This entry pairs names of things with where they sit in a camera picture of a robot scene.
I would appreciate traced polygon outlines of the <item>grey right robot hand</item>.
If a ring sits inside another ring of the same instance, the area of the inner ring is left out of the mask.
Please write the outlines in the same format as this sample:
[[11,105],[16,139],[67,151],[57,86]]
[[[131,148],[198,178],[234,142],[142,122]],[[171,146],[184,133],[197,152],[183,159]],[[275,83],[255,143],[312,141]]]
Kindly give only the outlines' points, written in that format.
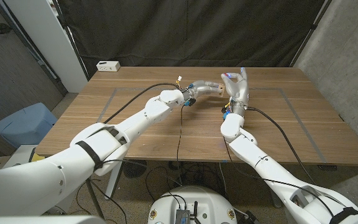
[[246,68],[241,67],[240,73],[222,73],[221,78],[230,96],[231,112],[243,117],[249,101]]

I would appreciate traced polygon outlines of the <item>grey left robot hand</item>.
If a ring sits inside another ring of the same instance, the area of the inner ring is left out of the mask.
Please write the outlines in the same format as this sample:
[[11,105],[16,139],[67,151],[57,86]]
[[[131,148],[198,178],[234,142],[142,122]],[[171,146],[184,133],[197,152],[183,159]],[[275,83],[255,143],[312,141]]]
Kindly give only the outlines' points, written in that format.
[[188,87],[181,90],[184,97],[184,105],[192,106],[197,97],[210,93],[222,94],[224,85],[210,81],[198,80],[191,83]]

